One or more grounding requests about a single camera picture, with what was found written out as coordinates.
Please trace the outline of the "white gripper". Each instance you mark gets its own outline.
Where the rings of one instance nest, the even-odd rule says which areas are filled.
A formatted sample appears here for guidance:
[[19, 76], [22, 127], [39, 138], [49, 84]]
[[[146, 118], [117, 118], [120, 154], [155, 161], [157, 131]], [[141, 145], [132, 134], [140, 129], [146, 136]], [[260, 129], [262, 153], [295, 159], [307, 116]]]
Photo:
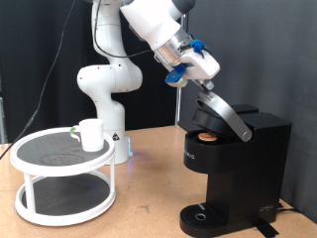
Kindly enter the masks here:
[[202, 51], [199, 54], [190, 49], [180, 57], [180, 61], [186, 66], [183, 75], [186, 79], [194, 79], [192, 81], [204, 91], [214, 88], [211, 78], [220, 71], [220, 65], [208, 52]]

